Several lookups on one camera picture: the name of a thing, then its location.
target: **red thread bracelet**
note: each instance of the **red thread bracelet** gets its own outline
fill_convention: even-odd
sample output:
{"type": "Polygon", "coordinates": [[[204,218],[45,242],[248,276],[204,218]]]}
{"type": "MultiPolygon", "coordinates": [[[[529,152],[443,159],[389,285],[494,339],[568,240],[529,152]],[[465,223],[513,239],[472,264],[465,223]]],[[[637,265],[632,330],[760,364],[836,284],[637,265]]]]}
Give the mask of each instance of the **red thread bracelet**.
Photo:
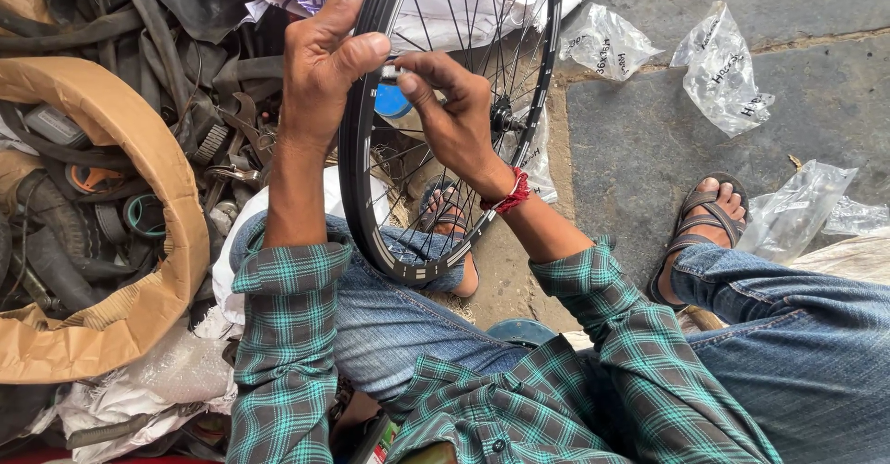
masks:
{"type": "Polygon", "coordinates": [[[517,166],[513,167],[513,173],[516,174],[516,183],[513,185],[513,190],[510,191],[510,194],[506,195],[504,199],[497,203],[491,203],[481,199],[479,200],[479,208],[482,208],[483,210],[494,210],[499,214],[505,214],[511,208],[516,207],[528,199],[528,196],[531,194],[531,190],[526,183],[528,174],[522,172],[522,169],[517,166]]]}

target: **jeans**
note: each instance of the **jeans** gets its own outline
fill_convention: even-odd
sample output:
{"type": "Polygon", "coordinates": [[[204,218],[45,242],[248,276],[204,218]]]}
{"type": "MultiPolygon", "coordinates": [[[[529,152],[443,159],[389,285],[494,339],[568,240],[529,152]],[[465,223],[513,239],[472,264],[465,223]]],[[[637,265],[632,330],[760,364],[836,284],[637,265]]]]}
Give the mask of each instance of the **jeans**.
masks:
{"type": "MultiPolygon", "coordinates": [[[[349,232],[330,216],[328,229],[349,232]]],[[[401,230],[383,234],[394,242],[401,230]]],[[[404,254],[439,254],[445,243],[436,235],[432,247],[403,244],[404,254]]],[[[427,289],[454,288],[463,270],[456,266],[427,289]]],[[[711,244],[686,248],[671,284],[680,299],[731,324],[690,335],[689,343],[785,461],[890,461],[890,287],[795,271],[711,244]]],[[[421,354],[489,374],[527,353],[388,280],[357,252],[338,295],[337,368],[378,401],[406,388],[421,354]]],[[[620,432],[622,408],[608,404],[617,400],[608,375],[593,348],[578,355],[596,380],[591,395],[606,401],[604,416],[620,432]]]]}

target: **bicycle wheel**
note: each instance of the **bicycle wheel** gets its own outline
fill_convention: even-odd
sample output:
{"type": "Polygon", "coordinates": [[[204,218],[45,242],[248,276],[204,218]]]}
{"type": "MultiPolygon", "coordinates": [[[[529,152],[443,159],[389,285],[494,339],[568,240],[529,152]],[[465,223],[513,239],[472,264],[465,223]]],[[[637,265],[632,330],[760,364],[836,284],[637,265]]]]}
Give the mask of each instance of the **bicycle wheel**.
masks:
{"type": "MultiPolygon", "coordinates": [[[[449,51],[466,68],[486,76],[492,92],[492,146],[506,163],[517,166],[544,109],[561,2],[365,0],[354,34],[384,33],[393,42],[394,55],[449,51]]],[[[453,225],[449,234],[417,231],[422,209],[417,206],[418,185],[431,177],[443,182],[448,171],[435,162],[419,125],[397,129],[375,115],[381,71],[362,77],[347,99],[338,151],[343,210],[356,246],[372,265],[395,280],[423,283],[461,261],[495,213],[479,211],[478,195],[458,180],[456,202],[467,220],[463,238],[457,240],[453,225]],[[448,238],[434,244],[433,236],[448,238]],[[405,242],[423,251],[423,260],[405,260],[405,242]]]]}

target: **shirt sleeve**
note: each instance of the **shirt sleeve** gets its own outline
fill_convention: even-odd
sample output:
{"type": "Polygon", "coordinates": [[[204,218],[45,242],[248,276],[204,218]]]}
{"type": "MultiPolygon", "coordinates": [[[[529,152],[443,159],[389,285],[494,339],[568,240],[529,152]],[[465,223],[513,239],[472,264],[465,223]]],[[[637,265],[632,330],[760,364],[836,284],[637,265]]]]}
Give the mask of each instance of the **shirt sleeve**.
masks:
{"type": "Polygon", "coordinates": [[[686,342],[674,312],[651,303],[611,256],[612,237],[545,265],[529,263],[600,352],[649,462],[781,462],[760,427],[686,342]]]}
{"type": "Polygon", "coordinates": [[[350,253],[345,240],[266,248],[241,265],[232,291],[246,294],[245,328],[228,463],[332,462],[334,311],[350,253]]]}

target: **green plaid shirt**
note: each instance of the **green plaid shirt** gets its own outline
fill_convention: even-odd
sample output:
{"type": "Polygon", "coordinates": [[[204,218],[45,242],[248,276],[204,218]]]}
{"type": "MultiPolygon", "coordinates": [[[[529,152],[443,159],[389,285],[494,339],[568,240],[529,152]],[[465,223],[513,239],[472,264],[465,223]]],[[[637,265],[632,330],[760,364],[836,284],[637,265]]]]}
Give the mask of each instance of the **green plaid shirt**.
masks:
{"type": "MultiPolygon", "coordinates": [[[[261,226],[252,244],[261,247],[261,226]]],[[[235,368],[227,462],[332,462],[327,409],[337,375],[332,344],[337,279],[350,242],[252,250],[232,285],[248,295],[235,368]]],[[[780,462],[748,413],[705,369],[667,307],[649,303],[597,246],[531,265],[601,346],[601,364],[633,428],[632,448],[610,447],[614,425],[598,411],[578,356],[562,336],[509,372],[480,376],[422,356],[404,394],[387,404],[402,429],[387,462],[448,441],[458,462],[780,462]]]]}

